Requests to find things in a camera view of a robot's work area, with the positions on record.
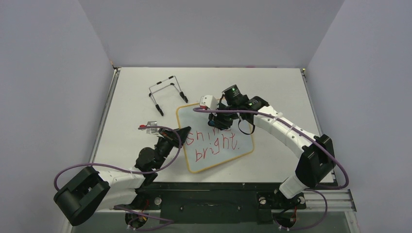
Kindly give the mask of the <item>blue black whiteboard eraser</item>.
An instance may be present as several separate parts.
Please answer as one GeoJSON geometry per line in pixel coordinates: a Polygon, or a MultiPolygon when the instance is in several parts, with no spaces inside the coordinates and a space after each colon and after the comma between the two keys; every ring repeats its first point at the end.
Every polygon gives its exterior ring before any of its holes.
{"type": "Polygon", "coordinates": [[[213,121],[213,120],[209,120],[207,124],[208,124],[208,126],[210,126],[210,127],[216,127],[216,123],[215,123],[215,121],[213,121]]]}

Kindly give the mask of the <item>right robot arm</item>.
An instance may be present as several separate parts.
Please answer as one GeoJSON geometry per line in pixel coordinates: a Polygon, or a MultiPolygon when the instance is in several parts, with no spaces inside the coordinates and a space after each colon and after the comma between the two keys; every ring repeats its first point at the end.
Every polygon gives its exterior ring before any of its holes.
{"type": "Polygon", "coordinates": [[[261,97],[243,95],[237,85],[225,89],[222,98],[225,103],[211,95],[201,97],[199,105],[209,112],[209,126],[226,130],[234,120],[245,120],[281,141],[298,158],[295,172],[274,194],[278,206],[287,207],[297,194],[315,188],[334,169],[333,145],[325,134],[317,136],[297,127],[261,97]]]}

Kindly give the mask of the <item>yellow framed whiteboard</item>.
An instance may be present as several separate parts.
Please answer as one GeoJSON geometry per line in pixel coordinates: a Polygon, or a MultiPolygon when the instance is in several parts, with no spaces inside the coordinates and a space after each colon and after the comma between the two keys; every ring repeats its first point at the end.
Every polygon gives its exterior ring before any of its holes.
{"type": "Polygon", "coordinates": [[[255,149],[252,127],[237,119],[228,130],[208,126],[208,114],[193,111],[198,104],[176,109],[180,128],[191,127],[184,143],[189,172],[198,173],[252,153],[255,149]]]}

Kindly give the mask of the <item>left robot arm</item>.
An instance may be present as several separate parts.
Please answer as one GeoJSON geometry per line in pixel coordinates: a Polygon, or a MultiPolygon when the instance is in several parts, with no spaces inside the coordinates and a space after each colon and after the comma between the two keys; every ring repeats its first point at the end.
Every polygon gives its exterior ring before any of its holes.
{"type": "Polygon", "coordinates": [[[165,162],[173,148],[182,149],[191,127],[171,129],[148,122],[140,125],[139,130],[155,135],[157,143],[153,148],[141,149],[133,167],[84,163],[57,173],[53,180],[56,189],[53,201],[72,226],[83,224],[98,210],[119,209],[121,205],[142,207],[145,195],[138,189],[150,185],[158,172],[177,159],[174,156],[165,162]]]}

